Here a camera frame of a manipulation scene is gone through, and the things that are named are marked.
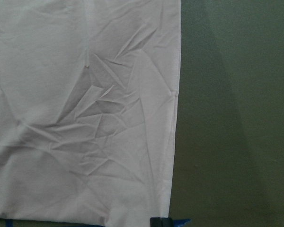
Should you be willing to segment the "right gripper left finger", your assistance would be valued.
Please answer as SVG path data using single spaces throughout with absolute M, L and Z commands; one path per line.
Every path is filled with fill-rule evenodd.
M 161 227 L 161 218 L 150 218 L 150 227 Z

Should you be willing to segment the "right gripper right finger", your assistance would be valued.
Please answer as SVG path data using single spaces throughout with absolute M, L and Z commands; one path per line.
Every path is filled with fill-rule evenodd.
M 161 227 L 173 227 L 173 219 L 172 218 L 162 218 Z

